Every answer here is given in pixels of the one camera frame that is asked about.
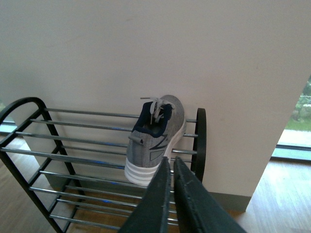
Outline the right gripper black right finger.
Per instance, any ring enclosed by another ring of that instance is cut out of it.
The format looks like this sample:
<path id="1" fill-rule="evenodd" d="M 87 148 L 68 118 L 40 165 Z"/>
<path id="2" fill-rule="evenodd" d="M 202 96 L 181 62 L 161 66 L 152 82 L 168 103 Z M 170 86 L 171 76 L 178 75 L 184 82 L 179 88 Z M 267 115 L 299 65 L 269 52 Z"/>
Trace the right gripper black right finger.
<path id="1" fill-rule="evenodd" d="M 181 233 L 244 233 L 179 157 L 174 162 L 174 199 Z"/>

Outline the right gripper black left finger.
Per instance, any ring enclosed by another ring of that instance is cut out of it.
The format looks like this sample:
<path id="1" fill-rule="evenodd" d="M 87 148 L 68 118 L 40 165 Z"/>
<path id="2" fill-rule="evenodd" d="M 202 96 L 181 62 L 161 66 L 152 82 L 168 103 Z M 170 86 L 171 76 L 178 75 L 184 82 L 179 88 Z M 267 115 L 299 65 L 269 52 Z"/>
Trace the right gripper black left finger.
<path id="1" fill-rule="evenodd" d="M 170 206 L 171 170 L 167 157 L 163 157 L 145 195 L 120 233 L 166 233 Z"/>

